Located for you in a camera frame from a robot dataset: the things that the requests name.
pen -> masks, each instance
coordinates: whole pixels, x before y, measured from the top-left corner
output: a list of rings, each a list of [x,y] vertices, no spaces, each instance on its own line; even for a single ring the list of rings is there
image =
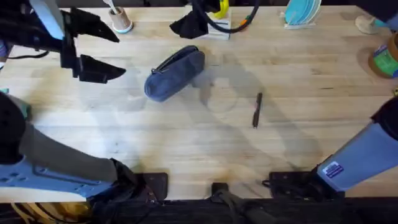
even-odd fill
[[[257,94],[257,100],[256,100],[256,110],[253,114],[253,128],[256,128],[259,126],[259,118],[260,118],[260,109],[261,109],[261,101],[262,101],[262,93]]]

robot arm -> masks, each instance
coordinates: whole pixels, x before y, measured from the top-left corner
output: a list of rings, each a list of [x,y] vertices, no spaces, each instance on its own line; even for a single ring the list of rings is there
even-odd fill
[[[79,34],[119,42],[100,17],[71,8],[60,11],[53,0],[3,0],[0,8],[0,39],[60,54],[62,68],[71,68],[83,82],[107,83],[126,72],[94,58],[77,57],[74,38]]]

green can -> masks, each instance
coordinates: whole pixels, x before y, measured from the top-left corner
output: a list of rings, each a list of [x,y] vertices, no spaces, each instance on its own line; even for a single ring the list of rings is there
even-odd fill
[[[369,57],[369,66],[376,74],[385,78],[398,77],[397,43],[398,35],[394,34]]]

blue pencil case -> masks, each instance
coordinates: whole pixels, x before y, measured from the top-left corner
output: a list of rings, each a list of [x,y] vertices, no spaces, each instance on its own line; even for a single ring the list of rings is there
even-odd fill
[[[152,100],[163,102],[186,87],[205,67],[205,54],[189,45],[152,69],[144,91]]]

wooden table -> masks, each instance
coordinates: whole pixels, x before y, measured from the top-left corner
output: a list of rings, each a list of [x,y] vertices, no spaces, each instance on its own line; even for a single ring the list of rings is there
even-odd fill
[[[233,8],[233,26],[251,7]],[[214,181],[242,197],[269,197],[259,183],[272,170],[309,170],[338,150],[391,96],[396,80],[379,78],[367,57],[389,37],[354,26],[362,11],[323,6],[318,25],[285,30],[284,7],[260,8],[231,40],[179,38],[169,29],[184,8],[126,9],[132,32],[119,44],[80,36],[81,54],[127,69],[106,85],[83,83],[60,68],[59,55],[8,60],[0,87],[33,106],[46,135],[133,171],[169,173],[168,199],[206,198]],[[107,9],[89,9],[108,25]],[[164,103],[143,91],[150,69],[186,45],[206,54],[206,70]],[[15,47],[12,55],[33,54]],[[256,95],[264,94],[258,129]],[[398,196],[398,169],[369,179],[348,196]],[[31,189],[0,189],[1,202],[74,201],[82,197]]]

